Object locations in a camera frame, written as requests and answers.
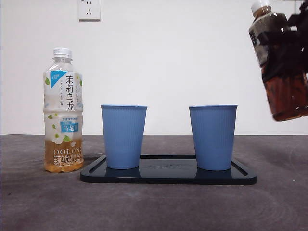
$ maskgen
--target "black tray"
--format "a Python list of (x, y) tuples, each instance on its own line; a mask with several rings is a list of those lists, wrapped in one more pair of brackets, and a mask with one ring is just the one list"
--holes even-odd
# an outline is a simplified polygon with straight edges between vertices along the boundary
[(257, 176), (235, 160), (229, 170), (203, 170), (197, 167), (195, 155), (141, 155), (139, 167), (117, 170), (107, 167), (103, 155), (81, 171), (80, 180), (90, 183), (250, 185), (257, 182)]

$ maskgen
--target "plastic bottle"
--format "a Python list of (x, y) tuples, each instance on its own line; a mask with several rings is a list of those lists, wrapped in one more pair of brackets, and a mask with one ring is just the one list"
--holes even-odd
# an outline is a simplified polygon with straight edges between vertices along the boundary
[(53, 60), (44, 72), (44, 167), (70, 172), (83, 165), (82, 76), (74, 71), (69, 49), (54, 48)]
[[(268, 0), (259, 0), (251, 7), (255, 20), (249, 28), (249, 35), (253, 43), (259, 66), (264, 73), (268, 46), (261, 46), (257, 37), (261, 32), (284, 32), (290, 30), (283, 13), (271, 11)], [(272, 116), (276, 121), (298, 118), (308, 114), (308, 84), (307, 78), (298, 67), (296, 74), (285, 73), (263, 81)]]

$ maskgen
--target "white bottle cap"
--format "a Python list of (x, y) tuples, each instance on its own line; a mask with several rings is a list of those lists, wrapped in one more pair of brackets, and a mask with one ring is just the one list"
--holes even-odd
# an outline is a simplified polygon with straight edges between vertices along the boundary
[(53, 49), (53, 57), (72, 59), (72, 51), (64, 47), (56, 47)]
[(271, 6), (270, 6), (270, 2), (269, 0), (258, 0), (256, 1), (252, 6), (251, 6), (251, 10), (252, 10), (252, 14), (255, 16), (255, 12), (264, 7), (264, 6), (268, 6), (268, 8), (271, 10)]

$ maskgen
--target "jasmine oolong tea bottle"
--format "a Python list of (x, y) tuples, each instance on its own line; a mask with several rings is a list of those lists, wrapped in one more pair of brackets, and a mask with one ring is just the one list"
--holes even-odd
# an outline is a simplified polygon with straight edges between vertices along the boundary
[(82, 76), (75, 72), (68, 48), (54, 48), (53, 60), (44, 72), (44, 167), (70, 172), (83, 165)]

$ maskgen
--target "ribbed cup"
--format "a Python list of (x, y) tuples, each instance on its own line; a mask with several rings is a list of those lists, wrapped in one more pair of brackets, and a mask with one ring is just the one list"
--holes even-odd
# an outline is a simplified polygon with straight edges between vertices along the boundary
[(231, 167), (237, 105), (189, 107), (197, 165), (206, 170)]
[(107, 166), (130, 169), (139, 165), (146, 106), (101, 105)]

